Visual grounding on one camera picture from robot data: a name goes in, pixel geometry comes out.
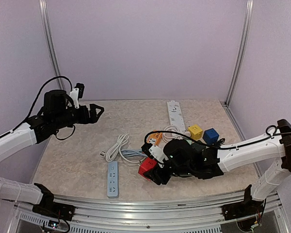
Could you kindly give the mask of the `yellow cube adapter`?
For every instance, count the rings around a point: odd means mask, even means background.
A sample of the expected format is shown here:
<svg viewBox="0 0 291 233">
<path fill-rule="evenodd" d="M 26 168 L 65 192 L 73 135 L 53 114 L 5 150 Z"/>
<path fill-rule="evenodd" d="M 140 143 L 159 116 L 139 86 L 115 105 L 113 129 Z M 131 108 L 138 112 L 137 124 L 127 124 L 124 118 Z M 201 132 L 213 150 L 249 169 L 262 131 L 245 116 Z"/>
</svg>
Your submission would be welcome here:
<svg viewBox="0 0 291 233">
<path fill-rule="evenodd" d="M 203 130 L 197 124 L 189 126 L 188 131 L 190 132 L 193 140 L 199 140 L 203 134 Z"/>
</svg>

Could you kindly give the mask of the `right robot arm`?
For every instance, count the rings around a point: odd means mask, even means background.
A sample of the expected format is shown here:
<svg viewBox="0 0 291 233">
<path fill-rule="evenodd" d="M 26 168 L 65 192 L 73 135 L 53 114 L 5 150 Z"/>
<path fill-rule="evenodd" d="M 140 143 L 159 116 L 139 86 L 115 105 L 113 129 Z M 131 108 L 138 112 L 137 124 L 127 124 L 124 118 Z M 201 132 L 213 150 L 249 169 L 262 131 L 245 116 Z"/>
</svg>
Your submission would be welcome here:
<svg viewBox="0 0 291 233">
<path fill-rule="evenodd" d="M 172 139 L 163 148 L 147 141 L 141 150 L 157 163 L 144 176 L 157 185 L 167 184 L 172 176 L 211 179 L 241 166 L 274 159 L 272 165 L 245 191 L 239 212 L 247 216 L 291 175 L 291 124 L 281 119 L 265 133 L 240 143 L 205 144 L 186 135 Z"/>
</svg>

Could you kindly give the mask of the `long white power strip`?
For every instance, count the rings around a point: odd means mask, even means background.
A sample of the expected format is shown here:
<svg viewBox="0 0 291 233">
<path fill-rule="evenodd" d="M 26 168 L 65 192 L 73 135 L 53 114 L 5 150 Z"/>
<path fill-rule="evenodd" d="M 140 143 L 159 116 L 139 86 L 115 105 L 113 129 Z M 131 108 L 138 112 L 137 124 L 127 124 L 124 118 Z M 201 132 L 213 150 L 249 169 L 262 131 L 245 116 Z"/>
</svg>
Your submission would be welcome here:
<svg viewBox="0 0 291 233">
<path fill-rule="evenodd" d="M 180 104 L 174 100 L 168 101 L 167 112 L 169 115 L 170 125 L 177 127 L 180 133 L 185 132 L 185 123 Z"/>
</svg>

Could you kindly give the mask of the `light blue power strip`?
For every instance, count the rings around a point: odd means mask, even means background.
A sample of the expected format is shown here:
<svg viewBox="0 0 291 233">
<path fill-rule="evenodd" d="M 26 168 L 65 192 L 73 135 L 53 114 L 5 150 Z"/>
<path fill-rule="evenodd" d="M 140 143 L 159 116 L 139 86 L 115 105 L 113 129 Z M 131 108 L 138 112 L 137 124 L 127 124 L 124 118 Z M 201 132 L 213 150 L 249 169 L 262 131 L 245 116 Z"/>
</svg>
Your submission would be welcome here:
<svg viewBox="0 0 291 233">
<path fill-rule="evenodd" d="M 119 197 L 119 183 L 118 183 L 118 162 L 112 161 L 108 163 L 107 174 L 107 197 L 115 199 Z"/>
</svg>

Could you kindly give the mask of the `red cube socket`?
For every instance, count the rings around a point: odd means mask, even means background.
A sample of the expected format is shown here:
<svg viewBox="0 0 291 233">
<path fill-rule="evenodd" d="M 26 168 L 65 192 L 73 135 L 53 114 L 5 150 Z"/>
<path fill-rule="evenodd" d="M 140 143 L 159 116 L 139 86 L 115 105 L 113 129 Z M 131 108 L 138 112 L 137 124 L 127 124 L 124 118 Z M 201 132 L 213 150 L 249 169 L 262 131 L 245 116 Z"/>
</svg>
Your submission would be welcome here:
<svg viewBox="0 0 291 233">
<path fill-rule="evenodd" d="M 146 158 L 142 161 L 139 166 L 138 174 L 144 177 L 145 179 L 151 181 L 151 176 L 149 176 L 149 172 L 157 165 L 158 163 L 151 158 Z"/>
</svg>

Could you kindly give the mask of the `blue cube adapter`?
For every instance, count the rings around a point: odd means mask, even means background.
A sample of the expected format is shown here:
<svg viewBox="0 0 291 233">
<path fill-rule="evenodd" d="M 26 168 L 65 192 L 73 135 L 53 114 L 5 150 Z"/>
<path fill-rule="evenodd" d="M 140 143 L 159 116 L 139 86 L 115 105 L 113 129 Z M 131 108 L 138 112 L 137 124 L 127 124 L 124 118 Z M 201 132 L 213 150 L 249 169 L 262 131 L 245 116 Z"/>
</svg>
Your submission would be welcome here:
<svg viewBox="0 0 291 233">
<path fill-rule="evenodd" d="M 219 134 L 214 128 L 204 131 L 203 140 L 205 141 L 207 145 L 212 145 L 216 143 L 218 141 L 218 138 L 219 138 Z"/>
</svg>

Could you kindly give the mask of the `black charger plug with cable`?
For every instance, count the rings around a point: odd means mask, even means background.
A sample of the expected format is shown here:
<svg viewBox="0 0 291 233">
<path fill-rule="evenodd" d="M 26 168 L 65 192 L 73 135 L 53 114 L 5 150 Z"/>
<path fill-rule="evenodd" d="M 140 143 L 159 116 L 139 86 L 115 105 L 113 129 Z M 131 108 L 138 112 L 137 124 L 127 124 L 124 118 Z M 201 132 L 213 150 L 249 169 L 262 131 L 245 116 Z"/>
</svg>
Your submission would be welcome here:
<svg viewBox="0 0 291 233">
<path fill-rule="evenodd" d="M 217 142 L 215 142 L 214 145 L 220 147 L 225 144 L 225 140 L 226 140 L 225 138 L 221 138 Z"/>
</svg>

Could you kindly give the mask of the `dark green cube adapter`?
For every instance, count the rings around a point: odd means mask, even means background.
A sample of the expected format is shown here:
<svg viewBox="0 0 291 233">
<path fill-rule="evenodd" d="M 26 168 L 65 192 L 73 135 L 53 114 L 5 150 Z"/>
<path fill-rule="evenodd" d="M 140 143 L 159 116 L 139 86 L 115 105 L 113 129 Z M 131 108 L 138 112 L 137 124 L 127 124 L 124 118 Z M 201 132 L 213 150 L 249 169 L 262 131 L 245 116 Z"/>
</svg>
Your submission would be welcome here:
<svg viewBox="0 0 291 233">
<path fill-rule="evenodd" d="M 196 142 L 192 143 L 191 146 L 194 149 L 194 151 L 196 151 L 196 153 L 200 153 L 206 148 L 205 146 L 200 145 Z"/>
</svg>

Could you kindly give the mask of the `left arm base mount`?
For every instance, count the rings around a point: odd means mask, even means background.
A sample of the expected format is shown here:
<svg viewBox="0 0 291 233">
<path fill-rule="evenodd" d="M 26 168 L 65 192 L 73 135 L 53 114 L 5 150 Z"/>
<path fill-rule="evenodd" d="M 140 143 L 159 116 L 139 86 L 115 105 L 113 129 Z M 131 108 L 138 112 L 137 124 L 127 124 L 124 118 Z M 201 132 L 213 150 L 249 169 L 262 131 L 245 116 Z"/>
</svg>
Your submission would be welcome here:
<svg viewBox="0 0 291 233">
<path fill-rule="evenodd" d="M 34 204 L 32 207 L 34 213 L 66 221 L 72 220 L 75 209 L 76 208 L 73 205 L 50 200 L 42 201 L 40 204 Z"/>
</svg>

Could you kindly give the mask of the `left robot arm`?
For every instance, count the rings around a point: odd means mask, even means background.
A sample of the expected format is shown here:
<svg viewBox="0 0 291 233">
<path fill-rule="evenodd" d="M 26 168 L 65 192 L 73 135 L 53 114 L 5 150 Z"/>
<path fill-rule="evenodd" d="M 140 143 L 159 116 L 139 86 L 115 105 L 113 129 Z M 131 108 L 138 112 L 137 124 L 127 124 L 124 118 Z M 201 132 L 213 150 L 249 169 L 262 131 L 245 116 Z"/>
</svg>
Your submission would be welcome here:
<svg viewBox="0 0 291 233">
<path fill-rule="evenodd" d="M 70 93 L 51 90 L 44 94 L 44 105 L 38 114 L 26 118 L 16 129 L 0 136 L 0 162 L 24 148 L 40 144 L 56 135 L 62 128 L 77 124 L 95 124 L 104 108 L 79 104 L 83 91 L 75 87 Z M 25 184 L 0 177 L 0 200 L 27 202 L 40 208 L 48 216 L 58 212 L 54 195 L 42 184 Z"/>
</svg>

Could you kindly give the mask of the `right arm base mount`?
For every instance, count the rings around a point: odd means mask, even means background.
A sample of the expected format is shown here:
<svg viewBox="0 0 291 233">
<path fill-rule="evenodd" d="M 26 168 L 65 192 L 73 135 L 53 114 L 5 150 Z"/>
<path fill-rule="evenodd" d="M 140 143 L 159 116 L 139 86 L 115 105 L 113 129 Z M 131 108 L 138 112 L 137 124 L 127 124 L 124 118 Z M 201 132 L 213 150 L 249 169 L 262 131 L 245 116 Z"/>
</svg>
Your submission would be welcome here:
<svg viewBox="0 0 291 233">
<path fill-rule="evenodd" d="M 265 201 L 253 200 L 250 184 L 244 191 L 243 200 L 240 202 L 225 204 L 222 206 L 222 213 L 225 220 L 237 219 L 245 216 L 262 213 Z"/>
</svg>

